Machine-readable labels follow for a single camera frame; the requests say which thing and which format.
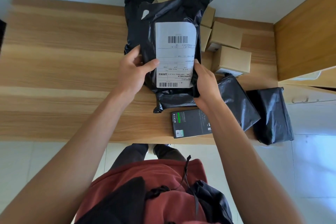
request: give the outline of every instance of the person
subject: person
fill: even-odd
[[[137,46],[124,56],[117,86],[7,206],[0,215],[1,224],[71,223],[76,213],[78,223],[201,223],[209,221],[207,206],[213,220],[218,219],[216,214],[226,214],[219,222],[232,223],[229,208],[223,206],[225,199],[213,206],[216,199],[206,205],[207,199],[198,197],[203,189],[206,197],[214,199],[200,160],[186,161],[168,145],[156,145],[153,151],[158,159],[146,161],[147,144],[128,146],[111,169],[92,182],[120,115],[143,86],[145,74],[159,64],[154,59],[142,65],[139,51]],[[214,74],[197,60],[194,68],[200,93],[195,103],[209,118],[243,222],[303,223],[221,99]]]

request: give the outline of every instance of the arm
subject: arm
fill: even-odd
[[[197,106],[208,116],[234,202],[244,223],[303,223],[283,187],[221,99],[212,72],[195,60]]]
[[[141,89],[157,59],[141,66],[137,46],[120,62],[118,86],[70,141],[22,189],[0,223],[70,223],[89,188],[121,113]]]

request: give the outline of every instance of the hand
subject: hand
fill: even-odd
[[[199,98],[194,98],[194,101],[205,114],[208,114],[211,104],[217,101],[223,102],[223,100],[213,72],[201,65],[197,59],[194,61],[194,68],[198,75],[197,89],[200,94]]]
[[[153,71],[160,63],[158,59],[153,59],[143,65],[139,52],[140,45],[126,54],[119,65],[117,90],[127,92],[132,99],[143,86],[146,73]]]

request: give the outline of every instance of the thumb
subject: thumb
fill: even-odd
[[[141,66],[140,69],[144,73],[148,73],[150,71],[153,71],[159,63],[160,63],[160,61],[158,59],[153,59],[153,60],[147,62],[145,65]]]

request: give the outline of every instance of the forearm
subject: forearm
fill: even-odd
[[[119,117],[130,101],[127,93],[112,91],[11,202],[0,216],[0,222],[70,223],[93,180]]]
[[[225,176],[244,223],[302,223],[283,187],[271,174],[224,102],[208,118]]]

